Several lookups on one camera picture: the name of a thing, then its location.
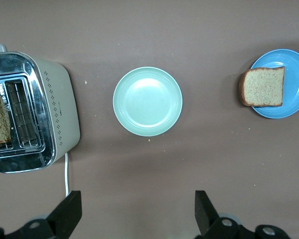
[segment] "table surface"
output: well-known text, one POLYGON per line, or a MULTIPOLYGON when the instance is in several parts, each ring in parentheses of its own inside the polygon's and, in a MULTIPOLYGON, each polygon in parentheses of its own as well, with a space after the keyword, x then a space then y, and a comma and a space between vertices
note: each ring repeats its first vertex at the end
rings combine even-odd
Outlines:
MULTIPOLYGON (((240 75, 264 53, 299 52, 299 1, 0 1, 0 43, 68 70, 81 139, 69 152, 83 216, 71 238, 191 239, 195 190, 249 230, 299 239, 299 111, 266 119, 238 99, 240 75), (141 137, 115 117, 130 70, 169 72, 183 95, 177 123, 141 137)), ((64 197, 64 159, 0 173, 0 227, 12 232, 64 197)))

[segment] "power cord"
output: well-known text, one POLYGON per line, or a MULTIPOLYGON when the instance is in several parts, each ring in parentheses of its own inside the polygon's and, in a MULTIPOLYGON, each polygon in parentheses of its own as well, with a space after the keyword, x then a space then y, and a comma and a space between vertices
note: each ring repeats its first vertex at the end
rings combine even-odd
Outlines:
POLYGON ((68 167, 69 167, 69 158, 68 153, 64 155, 64 183, 65 183, 65 197, 69 195, 69 177, 68 177, 68 167))

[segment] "toaster body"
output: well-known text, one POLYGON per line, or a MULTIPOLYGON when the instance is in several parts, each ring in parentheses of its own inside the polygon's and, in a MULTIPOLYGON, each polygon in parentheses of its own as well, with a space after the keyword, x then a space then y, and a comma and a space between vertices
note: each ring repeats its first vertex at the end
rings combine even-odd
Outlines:
POLYGON ((0 172, 45 168, 78 143, 77 109, 63 66, 0 52, 0 96, 11 134, 11 142, 0 144, 0 172))

